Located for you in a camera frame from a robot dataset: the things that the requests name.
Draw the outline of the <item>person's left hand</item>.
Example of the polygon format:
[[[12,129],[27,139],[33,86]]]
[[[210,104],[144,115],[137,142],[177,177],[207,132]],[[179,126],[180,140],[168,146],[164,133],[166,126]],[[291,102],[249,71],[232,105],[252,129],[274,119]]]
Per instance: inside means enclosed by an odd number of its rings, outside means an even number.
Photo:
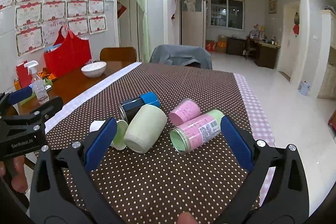
[[[10,160],[13,163],[14,175],[12,175],[11,186],[19,193],[25,193],[28,189],[27,178],[25,175],[25,157],[18,156]]]

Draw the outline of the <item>person's right hand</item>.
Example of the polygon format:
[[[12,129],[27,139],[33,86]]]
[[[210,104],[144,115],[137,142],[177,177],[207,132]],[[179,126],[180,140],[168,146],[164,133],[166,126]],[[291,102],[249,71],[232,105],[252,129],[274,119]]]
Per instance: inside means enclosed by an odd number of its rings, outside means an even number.
[[[188,212],[180,214],[177,224],[198,224],[198,221]]]

